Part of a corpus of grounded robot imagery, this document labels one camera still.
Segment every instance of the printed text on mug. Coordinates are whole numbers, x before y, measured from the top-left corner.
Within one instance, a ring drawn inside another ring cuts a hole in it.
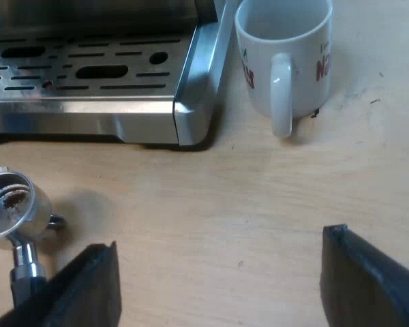
[[[327,76],[329,73],[330,68],[330,53],[323,54],[324,51],[327,50],[329,47],[329,41],[320,45],[320,53],[322,54],[322,58],[317,61],[316,63],[316,81],[318,82],[321,78]]]
[[[244,67],[244,74],[245,74],[245,79],[247,80],[248,85],[254,89],[254,74],[253,72],[248,69],[248,67],[244,64],[243,61],[243,67]]]

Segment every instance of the portafilter basket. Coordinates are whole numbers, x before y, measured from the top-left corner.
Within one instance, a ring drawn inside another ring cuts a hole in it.
[[[51,202],[38,186],[24,174],[0,167],[0,248],[13,250],[10,281],[15,307],[46,283],[35,242],[47,228],[64,226],[65,220],[52,215]]]

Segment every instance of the drip tray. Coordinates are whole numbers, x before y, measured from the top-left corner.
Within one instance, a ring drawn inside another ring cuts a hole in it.
[[[7,36],[0,40],[0,101],[172,101],[192,35]]]
[[[19,28],[19,16],[7,12],[13,7],[4,3],[0,2],[0,17],[5,14],[0,28],[1,136],[104,136],[180,146],[204,140],[237,0],[219,1],[217,20],[206,23],[193,16],[168,15],[145,22],[142,18],[25,28]]]

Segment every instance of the black plastic piece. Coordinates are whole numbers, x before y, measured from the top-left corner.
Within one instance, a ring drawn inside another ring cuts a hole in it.
[[[121,315],[117,246],[91,245],[0,327],[115,327]]]
[[[30,299],[46,284],[47,279],[45,277],[27,277],[13,282],[11,284],[11,290],[14,307],[17,307],[24,301]]]
[[[409,326],[409,270],[347,225],[322,234],[321,298],[331,327]]]

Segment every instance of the espresso machine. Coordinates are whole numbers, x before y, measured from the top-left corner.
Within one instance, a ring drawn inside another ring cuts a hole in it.
[[[0,135],[202,141],[239,0],[1,0]]]

